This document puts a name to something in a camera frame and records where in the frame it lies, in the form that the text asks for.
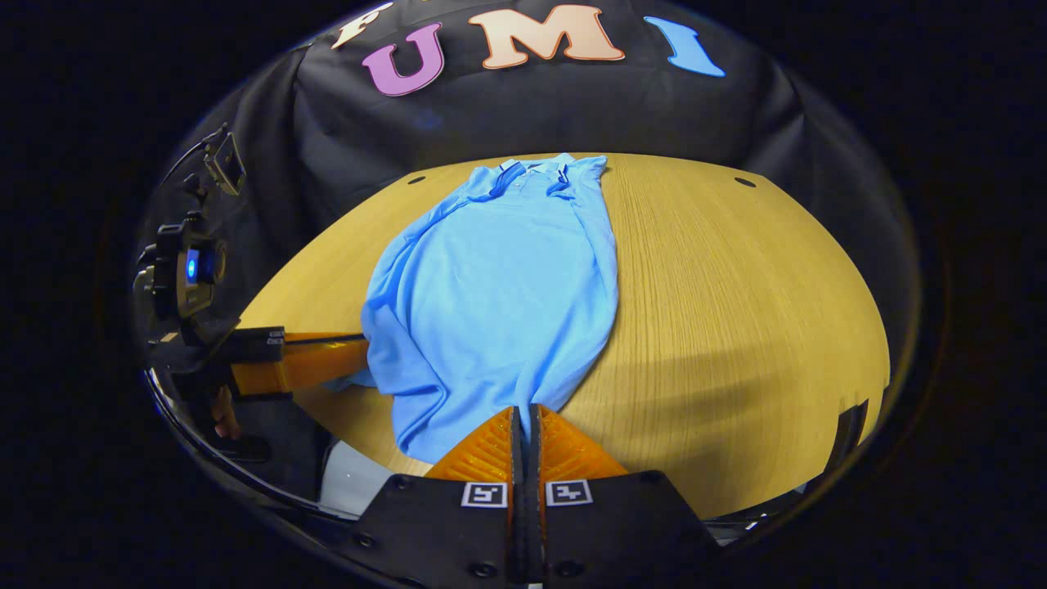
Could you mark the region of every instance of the black background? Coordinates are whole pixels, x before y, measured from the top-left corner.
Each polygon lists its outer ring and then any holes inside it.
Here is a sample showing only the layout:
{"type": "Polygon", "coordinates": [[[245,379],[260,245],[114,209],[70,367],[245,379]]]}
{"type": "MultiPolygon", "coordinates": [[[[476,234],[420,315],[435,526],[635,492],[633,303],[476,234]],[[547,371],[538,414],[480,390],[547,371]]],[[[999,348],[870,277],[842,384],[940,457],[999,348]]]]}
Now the black background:
{"type": "MultiPolygon", "coordinates": [[[[5,449],[15,489],[9,586],[338,586],[177,447],[126,344],[118,296],[132,227],[197,118],[277,52],[358,2],[16,2],[4,90],[8,258],[16,276],[5,449]]],[[[857,123],[942,248],[945,334],[921,417],[883,468],[788,539],[757,546],[739,584],[1031,584],[1043,533],[1044,29],[993,5],[764,2],[695,7],[794,67],[857,123]]],[[[907,411],[922,403],[911,397],[907,411]]]]}

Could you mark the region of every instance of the blue led light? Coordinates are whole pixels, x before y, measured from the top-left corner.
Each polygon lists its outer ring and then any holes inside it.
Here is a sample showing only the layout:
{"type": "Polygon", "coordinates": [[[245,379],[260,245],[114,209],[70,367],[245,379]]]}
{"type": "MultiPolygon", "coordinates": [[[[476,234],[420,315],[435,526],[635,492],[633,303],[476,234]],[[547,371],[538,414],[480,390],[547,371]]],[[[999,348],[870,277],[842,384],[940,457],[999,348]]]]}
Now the blue led light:
{"type": "Polygon", "coordinates": [[[200,259],[199,249],[190,249],[185,254],[185,281],[188,284],[196,284],[197,273],[200,269],[198,264],[200,259]]]}

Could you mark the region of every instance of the letter m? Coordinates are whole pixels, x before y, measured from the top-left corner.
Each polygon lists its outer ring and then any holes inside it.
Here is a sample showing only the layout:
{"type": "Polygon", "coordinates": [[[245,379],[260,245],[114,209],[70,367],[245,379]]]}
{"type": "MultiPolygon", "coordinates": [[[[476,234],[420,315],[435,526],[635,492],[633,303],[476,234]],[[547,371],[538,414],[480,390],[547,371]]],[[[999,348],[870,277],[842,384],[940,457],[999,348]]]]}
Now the letter m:
{"type": "Polygon", "coordinates": [[[487,35],[487,45],[491,50],[491,56],[484,60],[487,69],[527,63],[527,53],[516,49],[514,40],[541,59],[551,60],[563,36],[567,37],[567,48],[563,54],[569,58],[621,60],[625,53],[610,44],[600,25],[600,8],[595,6],[560,4],[549,13],[543,23],[516,10],[504,9],[476,15],[469,19],[469,24],[482,26],[487,35]]]}

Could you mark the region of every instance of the fisheye lens view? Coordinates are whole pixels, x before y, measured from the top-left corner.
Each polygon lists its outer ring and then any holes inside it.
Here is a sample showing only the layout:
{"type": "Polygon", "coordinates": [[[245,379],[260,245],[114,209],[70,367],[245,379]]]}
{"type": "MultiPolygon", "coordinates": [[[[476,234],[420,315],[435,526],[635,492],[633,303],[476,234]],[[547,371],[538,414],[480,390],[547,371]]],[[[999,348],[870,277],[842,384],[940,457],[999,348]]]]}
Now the fisheye lens view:
{"type": "Polygon", "coordinates": [[[140,393],[347,579],[700,579],[891,418],[931,242],[740,32],[398,0],[255,65],[134,227],[140,393]]]}

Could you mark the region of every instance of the colorful letter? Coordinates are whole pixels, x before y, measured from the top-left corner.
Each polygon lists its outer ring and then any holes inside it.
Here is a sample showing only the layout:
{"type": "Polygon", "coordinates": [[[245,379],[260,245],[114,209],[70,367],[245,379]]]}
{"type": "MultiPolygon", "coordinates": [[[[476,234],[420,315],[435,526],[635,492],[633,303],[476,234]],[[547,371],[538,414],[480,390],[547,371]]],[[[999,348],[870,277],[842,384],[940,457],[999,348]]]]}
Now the colorful letter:
{"type": "Polygon", "coordinates": [[[672,46],[673,50],[669,63],[695,73],[717,77],[727,75],[706,54],[701,43],[698,43],[698,33],[693,28],[654,17],[644,17],[644,20],[659,27],[659,30],[669,40],[669,45],[672,46]]]}
{"type": "Polygon", "coordinates": [[[418,45],[422,53],[422,68],[418,73],[404,77],[396,70],[393,51],[396,45],[386,45],[363,60],[363,66],[371,70],[375,87],[386,96],[402,96],[428,86],[444,70],[444,51],[437,40],[441,24],[435,22],[407,36],[407,41],[418,45]]]}
{"type": "Polygon", "coordinates": [[[381,6],[378,6],[374,10],[371,10],[370,13],[363,15],[362,17],[347,23],[346,26],[341,27],[341,36],[338,37],[338,40],[334,42],[334,45],[331,45],[331,48],[337,49],[338,47],[344,45],[346,42],[349,41],[350,39],[363,32],[363,29],[366,27],[366,25],[375,22],[375,19],[378,18],[378,13],[384,10],[385,8],[388,8],[392,5],[393,2],[386,2],[381,6]]]}
{"type": "Polygon", "coordinates": [[[575,60],[616,61],[625,53],[610,44],[607,33],[600,25],[600,8],[560,4],[554,7],[545,22],[538,21],[516,10],[492,10],[469,19],[469,24],[477,24],[487,35],[487,45],[491,56],[484,60],[487,69],[512,67],[527,63],[527,53],[516,50],[513,40],[537,53],[541,59],[551,60],[560,46],[560,40],[567,36],[564,55],[575,60]]]}

